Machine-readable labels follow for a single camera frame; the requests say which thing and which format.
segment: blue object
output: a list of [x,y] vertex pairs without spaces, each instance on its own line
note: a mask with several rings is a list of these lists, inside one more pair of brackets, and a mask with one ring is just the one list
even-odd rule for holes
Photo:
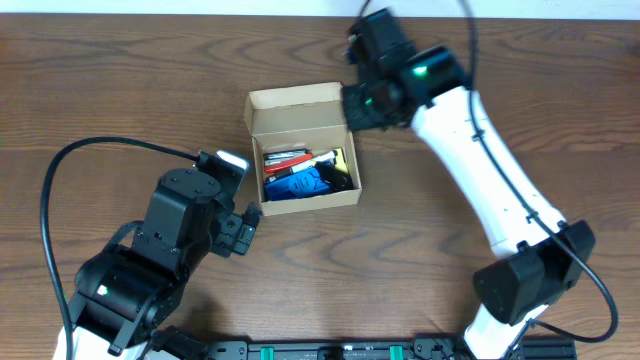
[[331,192],[315,167],[266,184],[264,190],[269,201],[303,199]]

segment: yellow object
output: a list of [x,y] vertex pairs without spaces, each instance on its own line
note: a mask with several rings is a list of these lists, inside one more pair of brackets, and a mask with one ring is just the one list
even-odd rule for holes
[[347,168],[347,162],[344,160],[344,154],[342,153],[342,149],[338,148],[334,150],[338,155],[336,156],[336,165],[335,168],[342,171],[345,174],[349,173],[349,168]]

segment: wooden surface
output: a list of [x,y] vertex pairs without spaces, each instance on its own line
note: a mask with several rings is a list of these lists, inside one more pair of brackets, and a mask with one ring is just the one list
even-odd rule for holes
[[[352,83],[350,19],[0,16],[0,358],[50,358],[61,327],[38,205],[56,151],[120,135],[250,158],[251,90]],[[404,20],[420,48],[466,62],[462,20]],[[611,341],[580,359],[640,352],[640,24],[483,20],[479,88],[522,167],[597,236],[589,263],[620,308]],[[492,263],[482,228],[435,155],[410,131],[355,135],[358,206],[265,218],[246,257],[205,258],[165,325],[206,340],[411,337],[460,333],[478,307],[474,271]],[[59,168],[51,231],[67,294],[115,229],[144,217],[156,178],[184,161],[115,145]],[[236,197],[257,197],[251,176]],[[544,319],[585,335],[608,325],[587,280]]]

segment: white light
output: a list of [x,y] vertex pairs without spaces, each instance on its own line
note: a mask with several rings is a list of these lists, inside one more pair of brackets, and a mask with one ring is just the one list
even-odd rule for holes
[[218,152],[216,153],[216,155],[218,155],[218,157],[230,164],[233,164],[237,167],[242,168],[243,170],[247,170],[249,168],[249,163],[242,158],[239,158],[235,155],[231,155],[226,151],[223,150],[218,150]]
[[98,295],[105,296],[108,293],[109,293],[109,289],[107,289],[107,287],[104,285],[100,285],[100,287],[98,288]]

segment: white wall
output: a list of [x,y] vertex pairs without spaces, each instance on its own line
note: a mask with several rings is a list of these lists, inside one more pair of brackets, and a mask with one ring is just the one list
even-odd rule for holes
[[[640,20],[640,0],[468,0],[477,17]],[[354,16],[361,0],[0,0],[0,12]],[[457,0],[373,0],[398,16],[456,17]]]

